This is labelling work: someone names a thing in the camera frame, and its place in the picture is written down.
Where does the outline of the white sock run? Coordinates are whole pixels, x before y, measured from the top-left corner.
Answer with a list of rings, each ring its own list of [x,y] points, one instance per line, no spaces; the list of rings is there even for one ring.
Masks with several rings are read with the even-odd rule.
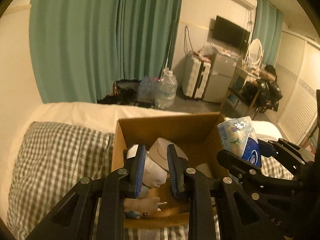
[[[143,184],[149,188],[159,188],[167,180],[167,171],[155,163],[146,152]]]

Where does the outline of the blue white tissue pack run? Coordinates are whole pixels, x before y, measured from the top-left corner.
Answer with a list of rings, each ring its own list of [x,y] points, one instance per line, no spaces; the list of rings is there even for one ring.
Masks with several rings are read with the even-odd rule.
[[[217,129],[224,150],[261,167],[259,143],[250,116],[225,120]]]

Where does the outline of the white unicorn toy figure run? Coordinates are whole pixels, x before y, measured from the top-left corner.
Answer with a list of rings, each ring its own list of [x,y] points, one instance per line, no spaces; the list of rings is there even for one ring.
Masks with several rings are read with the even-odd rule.
[[[140,219],[160,212],[161,207],[166,204],[167,202],[161,202],[159,197],[126,198],[124,200],[124,212],[127,218]]]

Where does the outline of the light blue earbuds case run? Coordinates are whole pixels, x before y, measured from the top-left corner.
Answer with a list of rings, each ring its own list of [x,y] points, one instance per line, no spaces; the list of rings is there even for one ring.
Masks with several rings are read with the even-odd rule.
[[[150,193],[150,189],[147,186],[142,185],[138,198],[146,198],[149,193]]]

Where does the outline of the brown cardboard box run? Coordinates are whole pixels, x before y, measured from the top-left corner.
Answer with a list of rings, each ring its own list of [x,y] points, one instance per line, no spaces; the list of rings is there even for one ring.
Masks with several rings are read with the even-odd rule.
[[[217,161],[217,153],[222,150],[217,125],[222,122],[224,118],[219,112],[120,119],[116,125],[111,170],[123,167],[125,150],[135,144],[145,145],[155,161],[167,167],[167,145],[175,144],[178,155],[187,158],[190,167],[207,164],[213,177],[221,179],[228,175]],[[154,215],[125,219],[126,228],[160,229],[187,224],[189,203],[173,197],[168,181],[151,189],[149,197],[159,197],[166,204]]]

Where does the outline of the black jacket on chair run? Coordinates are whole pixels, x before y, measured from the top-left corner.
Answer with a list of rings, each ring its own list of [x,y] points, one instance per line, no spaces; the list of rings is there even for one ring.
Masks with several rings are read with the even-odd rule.
[[[247,102],[252,103],[256,94],[258,96],[253,104],[255,109],[260,109],[262,113],[266,110],[278,111],[283,95],[276,81],[259,79],[255,83],[247,82],[242,88],[242,95]]]

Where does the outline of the wooden chair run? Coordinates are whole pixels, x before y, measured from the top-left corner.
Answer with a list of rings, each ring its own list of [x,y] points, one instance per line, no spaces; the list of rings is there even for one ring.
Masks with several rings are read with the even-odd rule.
[[[239,102],[242,102],[246,107],[247,107],[247,112],[245,115],[249,115],[250,111],[254,111],[254,115],[252,117],[252,120],[255,119],[255,117],[260,113],[261,107],[256,107],[256,101],[259,96],[260,90],[257,90],[255,96],[251,101],[248,101],[243,94],[241,93],[242,88],[235,88],[235,87],[228,87],[227,92],[225,94],[225,97],[223,98],[223,101],[221,102],[220,105],[220,110],[223,109],[225,103],[228,100],[228,97],[230,95],[234,95],[236,97],[236,102],[233,106],[233,109],[235,109],[238,105]]]

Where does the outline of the white bed sheet mattress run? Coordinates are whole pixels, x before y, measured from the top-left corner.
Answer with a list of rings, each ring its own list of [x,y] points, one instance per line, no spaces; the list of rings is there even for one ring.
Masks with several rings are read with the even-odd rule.
[[[182,115],[137,106],[98,105],[85,102],[42,104],[33,109],[1,109],[1,219],[7,222],[8,195],[23,136],[34,121],[54,121],[114,133],[118,119]]]

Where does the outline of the pack of plastic bottles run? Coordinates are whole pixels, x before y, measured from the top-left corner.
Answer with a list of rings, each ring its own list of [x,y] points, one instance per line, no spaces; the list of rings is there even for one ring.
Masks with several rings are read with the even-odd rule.
[[[139,102],[154,103],[158,82],[159,79],[157,77],[145,76],[139,84],[137,100]]]

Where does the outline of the large clear water jug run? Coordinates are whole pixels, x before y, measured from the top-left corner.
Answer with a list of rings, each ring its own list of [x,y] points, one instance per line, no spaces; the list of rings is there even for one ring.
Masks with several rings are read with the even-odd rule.
[[[177,86],[177,79],[173,71],[168,67],[164,68],[155,91],[156,108],[165,109],[174,104]]]

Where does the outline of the black bag on floor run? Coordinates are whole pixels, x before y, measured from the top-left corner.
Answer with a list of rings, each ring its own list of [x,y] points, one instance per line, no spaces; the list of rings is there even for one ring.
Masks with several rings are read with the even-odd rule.
[[[119,80],[115,81],[112,87],[112,94],[98,100],[102,105],[134,105],[137,102],[138,87],[140,80]]]

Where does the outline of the white dressing table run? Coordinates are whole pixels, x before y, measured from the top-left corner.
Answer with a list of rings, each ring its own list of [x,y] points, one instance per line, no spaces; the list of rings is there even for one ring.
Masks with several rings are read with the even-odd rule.
[[[231,86],[242,87],[247,82],[255,83],[255,81],[259,79],[261,79],[261,77],[245,70],[244,68],[236,66],[232,77]]]

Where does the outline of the grey checked duvet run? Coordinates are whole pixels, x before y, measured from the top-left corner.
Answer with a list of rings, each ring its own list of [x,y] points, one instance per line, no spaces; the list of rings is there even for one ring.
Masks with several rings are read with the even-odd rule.
[[[158,138],[175,143],[192,167],[208,164],[214,178],[227,176],[216,155],[222,150],[220,114],[120,119],[114,132],[58,122],[33,122],[17,156],[9,191],[7,224],[25,239],[83,177],[100,179],[124,164],[124,150],[150,148]]]

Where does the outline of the white louvered wardrobe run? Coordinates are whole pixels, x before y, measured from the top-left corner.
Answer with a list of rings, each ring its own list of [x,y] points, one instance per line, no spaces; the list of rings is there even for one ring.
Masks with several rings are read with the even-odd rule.
[[[283,98],[278,111],[266,116],[289,141],[300,144],[317,119],[319,89],[319,44],[289,30],[282,31],[274,65]]]

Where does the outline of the silver mini fridge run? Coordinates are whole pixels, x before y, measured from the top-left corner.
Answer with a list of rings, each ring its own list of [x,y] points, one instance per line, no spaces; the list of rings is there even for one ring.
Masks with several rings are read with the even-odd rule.
[[[202,98],[205,102],[221,103],[223,101],[235,68],[235,59],[220,53],[214,55]]]

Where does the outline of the white oval vanity mirror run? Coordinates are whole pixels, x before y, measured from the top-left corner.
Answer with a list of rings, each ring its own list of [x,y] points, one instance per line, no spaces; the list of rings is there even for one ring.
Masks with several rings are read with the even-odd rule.
[[[261,41],[256,38],[254,39],[248,47],[245,64],[249,68],[257,68],[263,59],[264,50]]]

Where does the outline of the white hard suitcase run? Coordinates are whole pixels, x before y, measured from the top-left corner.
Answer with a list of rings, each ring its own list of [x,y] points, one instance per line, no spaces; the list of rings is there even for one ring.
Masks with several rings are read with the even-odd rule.
[[[201,99],[210,74],[211,64],[198,57],[187,56],[182,80],[183,94],[192,99]]]

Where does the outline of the green curtain by wardrobe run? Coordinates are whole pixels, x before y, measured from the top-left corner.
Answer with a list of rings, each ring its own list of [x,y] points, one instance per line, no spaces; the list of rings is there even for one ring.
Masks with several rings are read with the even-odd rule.
[[[283,13],[269,0],[257,0],[252,39],[259,39],[264,50],[262,64],[275,65],[283,26]]]

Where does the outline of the large green curtain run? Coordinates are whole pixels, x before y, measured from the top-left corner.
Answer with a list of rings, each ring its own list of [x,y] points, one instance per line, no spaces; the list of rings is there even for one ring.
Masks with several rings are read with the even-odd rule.
[[[171,67],[182,0],[30,0],[33,71],[44,103],[97,102],[115,81]]]

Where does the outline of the black wall television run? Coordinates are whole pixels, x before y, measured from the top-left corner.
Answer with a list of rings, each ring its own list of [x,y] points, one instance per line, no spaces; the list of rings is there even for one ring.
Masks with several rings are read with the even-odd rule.
[[[245,52],[248,47],[250,32],[220,16],[216,17],[212,38],[228,46]]]

